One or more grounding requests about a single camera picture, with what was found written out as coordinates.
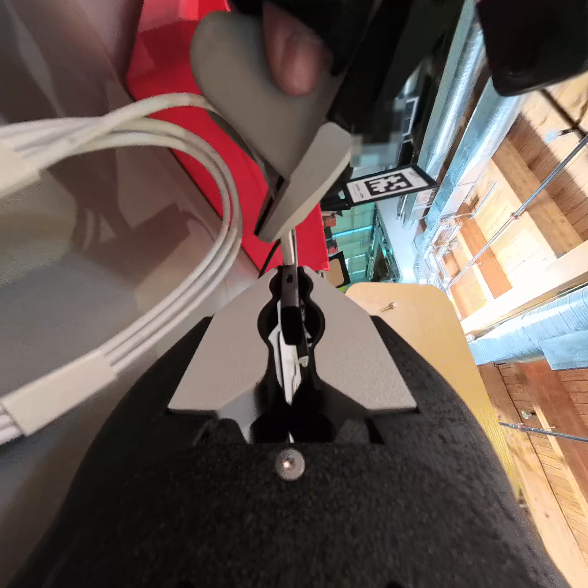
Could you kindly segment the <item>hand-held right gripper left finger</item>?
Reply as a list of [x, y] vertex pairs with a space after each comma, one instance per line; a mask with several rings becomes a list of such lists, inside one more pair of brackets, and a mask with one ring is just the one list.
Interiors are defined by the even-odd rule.
[[255, 390], [269, 351], [258, 319], [272, 300], [272, 269], [215, 314], [168, 404], [174, 413], [257, 419]]

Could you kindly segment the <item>thin metal rod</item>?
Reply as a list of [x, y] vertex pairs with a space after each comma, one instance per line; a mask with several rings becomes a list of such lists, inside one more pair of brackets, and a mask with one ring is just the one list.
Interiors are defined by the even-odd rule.
[[517, 430], [522, 433], [534, 433], [537, 435], [544, 435], [544, 436], [548, 436], [548, 437], [555, 437], [558, 439], [569, 440], [571, 442], [578, 442], [578, 443], [585, 443], [585, 444], [588, 443], [587, 437], [581, 437], [581, 436], [570, 435], [567, 433], [555, 432], [555, 431], [548, 430], [548, 429], [528, 427], [522, 423], [513, 424], [513, 423], [506, 423], [506, 422], [499, 421], [498, 424], [501, 427], [508, 428], [511, 430]]

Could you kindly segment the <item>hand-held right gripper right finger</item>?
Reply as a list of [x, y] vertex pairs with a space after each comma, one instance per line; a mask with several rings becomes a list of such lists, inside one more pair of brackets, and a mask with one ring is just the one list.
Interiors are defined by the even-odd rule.
[[313, 346], [320, 411], [329, 420], [364, 420], [416, 410], [370, 315], [310, 268], [309, 301], [322, 317]]

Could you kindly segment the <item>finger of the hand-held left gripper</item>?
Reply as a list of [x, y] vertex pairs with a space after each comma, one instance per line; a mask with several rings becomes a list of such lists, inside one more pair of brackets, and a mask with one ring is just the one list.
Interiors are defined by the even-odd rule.
[[296, 169], [279, 189], [256, 236], [281, 239], [312, 212], [350, 163], [352, 138], [334, 122], [323, 124]]
[[327, 71], [311, 93], [285, 94], [269, 70], [261, 20], [238, 12], [210, 12], [198, 23], [190, 64], [202, 95], [284, 178], [299, 165], [342, 84], [342, 76]]

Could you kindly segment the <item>red plastic bin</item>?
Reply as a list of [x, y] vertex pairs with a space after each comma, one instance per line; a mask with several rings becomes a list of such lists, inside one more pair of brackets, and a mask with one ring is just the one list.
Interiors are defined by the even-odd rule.
[[[135, 45], [126, 73], [130, 94], [137, 100], [165, 93], [200, 94], [190, 67], [190, 42], [199, 21], [210, 12], [230, 11], [227, 1], [143, 1]], [[222, 156], [236, 181], [243, 212], [242, 248], [261, 269], [272, 248], [254, 236], [254, 224], [266, 196], [267, 184], [254, 161], [199, 107], [168, 109], [152, 118], [172, 122], [210, 143]], [[174, 156], [222, 216], [219, 189], [204, 166], [183, 152]], [[298, 264], [329, 270], [320, 207], [296, 227]]]

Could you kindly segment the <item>person's left hand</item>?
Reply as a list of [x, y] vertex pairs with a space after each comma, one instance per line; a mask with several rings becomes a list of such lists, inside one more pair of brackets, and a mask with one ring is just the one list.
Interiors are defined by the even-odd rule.
[[301, 21], [271, 2], [262, 8], [263, 44], [277, 87], [293, 97], [305, 96], [330, 68], [327, 46]]

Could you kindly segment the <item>metal ceiling pipe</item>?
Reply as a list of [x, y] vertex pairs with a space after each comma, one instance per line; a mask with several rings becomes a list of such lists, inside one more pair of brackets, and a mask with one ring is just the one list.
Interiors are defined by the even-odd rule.
[[544, 181], [542, 181], [536, 188], [536, 190], [515, 210], [508, 220], [496, 231], [496, 233], [486, 242], [486, 244], [472, 257], [470, 261], [459, 271], [459, 273], [453, 277], [442, 290], [448, 292], [451, 287], [456, 284], [463, 275], [465, 275], [469, 269], [477, 265], [477, 260], [484, 256], [486, 251], [491, 249], [491, 246], [502, 234], [510, 228], [529, 208], [529, 206], [543, 193], [546, 192], [548, 185], [555, 179], [555, 177], [562, 172], [562, 170], [579, 154], [579, 152], [587, 146], [587, 134], [584, 134], [580, 142], [561, 160], [557, 166], [555, 166]]

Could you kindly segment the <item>silver ventilation duct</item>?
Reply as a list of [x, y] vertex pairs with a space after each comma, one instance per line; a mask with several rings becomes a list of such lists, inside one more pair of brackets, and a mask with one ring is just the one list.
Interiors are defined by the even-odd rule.
[[398, 213], [410, 236], [404, 281], [431, 277], [432, 271], [421, 266], [432, 256], [442, 222], [457, 216], [526, 98], [497, 93], [487, 69], [476, 2], [465, 1], [417, 161], [438, 187], [405, 196]]
[[478, 366], [544, 359], [554, 371], [587, 368], [587, 286], [506, 320], [469, 349]]

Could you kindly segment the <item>brown cardboard panel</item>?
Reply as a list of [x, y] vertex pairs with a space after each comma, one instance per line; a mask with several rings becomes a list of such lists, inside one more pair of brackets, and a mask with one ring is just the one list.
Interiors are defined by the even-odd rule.
[[342, 251], [329, 257], [329, 269], [326, 280], [336, 289], [346, 288], [351, 283], [345, 256]]

